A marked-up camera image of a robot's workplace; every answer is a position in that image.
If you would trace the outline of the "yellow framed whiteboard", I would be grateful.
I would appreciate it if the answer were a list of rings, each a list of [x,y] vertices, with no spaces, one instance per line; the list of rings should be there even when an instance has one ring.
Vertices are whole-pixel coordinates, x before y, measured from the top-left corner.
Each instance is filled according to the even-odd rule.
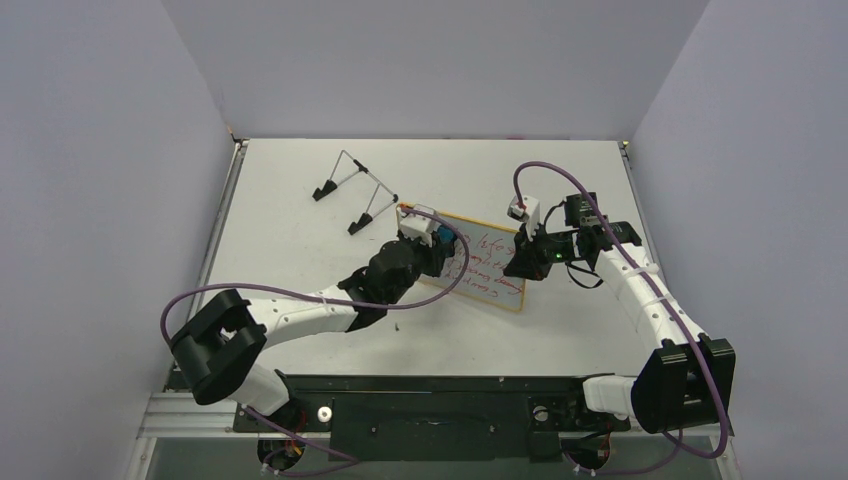
[[[445,261],[439,277],[423,275],[417,283],[445,289],[457,285],[453,294],[463,295],[503,310],[519,312],[524,307],[526,281],[508,277],[504,270],[512,260],[516,231],[468,217],[432,210],[436,216],[455,227],[469,246],[466,255],[461,242],[455,243],[456,253]]]

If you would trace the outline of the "blue whiteboard eraser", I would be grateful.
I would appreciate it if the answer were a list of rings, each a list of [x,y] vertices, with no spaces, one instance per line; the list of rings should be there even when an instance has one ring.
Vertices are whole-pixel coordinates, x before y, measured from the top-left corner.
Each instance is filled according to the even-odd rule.
[[[453,257],[456,252],[456,242],[457,236],[450,228],[445,225],[438,227],[434,245],[441,256],[445,258]]]

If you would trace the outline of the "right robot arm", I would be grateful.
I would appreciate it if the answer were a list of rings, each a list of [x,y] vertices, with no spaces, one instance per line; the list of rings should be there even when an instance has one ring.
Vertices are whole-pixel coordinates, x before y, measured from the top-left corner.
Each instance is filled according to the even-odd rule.
[[[610,289],[648,353],[635,377],[584,380],[563,402],[566,418],[588,427],[603,413],[612,414],[637,421],[649,433],[719,422],[732,388],[732,346],[710,338],[683,312],[628,222],[597,216],[580,194],[568,196],[562,206],[567,228],[549,232],[537,199],[512,199],[507,214],[521,226],[505,274],[541,281],[555,264],[585,262]]]

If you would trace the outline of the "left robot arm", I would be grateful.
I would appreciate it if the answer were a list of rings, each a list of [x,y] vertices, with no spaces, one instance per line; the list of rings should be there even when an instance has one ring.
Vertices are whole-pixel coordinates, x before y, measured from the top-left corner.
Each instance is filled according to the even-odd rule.
[[[168,346],[197,404],[234,400],[258,412],[272,429],[285,430],[297,420],[298,402],[281,374],[258,364],[259,355],[307,336],[364,329],[403,309],[406,292],[422,276],[439,277],[460,243],[399,238],[350,277],[295,298],[250,300],[238,288],[224,289]]]

